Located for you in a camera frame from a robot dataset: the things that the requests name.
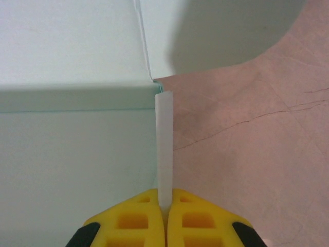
white foam strip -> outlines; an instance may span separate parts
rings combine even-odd
[[[173,189],[173,94],[155,96],[159,206],[166,222]]]

box lid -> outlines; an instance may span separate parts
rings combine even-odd
[[[0,111],[153,107],[160,88],[151,79],[259,55],[286,32],[304,2],[2,2]],[[124,92],[95,103],[106,88]],[[131,102],[119,100],[135,88],[142,93]],[[63,100],[65,94],[73,100]]]

light blue surface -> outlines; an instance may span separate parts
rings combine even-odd
[[[34,246],[44,246],[44,236],[73,234],[153,186],[154,109],[1,113],[0,123],[1,246],[17,246],[2,243],[28,232]]]

